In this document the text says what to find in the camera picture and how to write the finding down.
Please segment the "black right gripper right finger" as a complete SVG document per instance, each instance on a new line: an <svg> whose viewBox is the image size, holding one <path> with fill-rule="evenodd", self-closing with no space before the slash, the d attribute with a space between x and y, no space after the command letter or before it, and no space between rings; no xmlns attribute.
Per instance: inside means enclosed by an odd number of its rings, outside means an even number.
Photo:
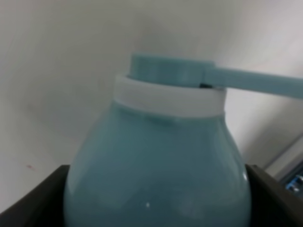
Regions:
<svg viewBox="0 0 303 227"><path fill-rule="evenodd" d="M303 202L257 165L246 165L251 227L303 227Z"/></svg>

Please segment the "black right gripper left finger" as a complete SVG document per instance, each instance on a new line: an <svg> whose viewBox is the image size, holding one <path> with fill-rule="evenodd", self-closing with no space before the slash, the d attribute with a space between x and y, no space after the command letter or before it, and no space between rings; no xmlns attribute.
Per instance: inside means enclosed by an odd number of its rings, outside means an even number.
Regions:
<svg viewBox="0 0 303 227"><path fill-rule="evenodd" d="M69 165L62 165L0 214L2 227L63 227L63 197Z"/></svg>

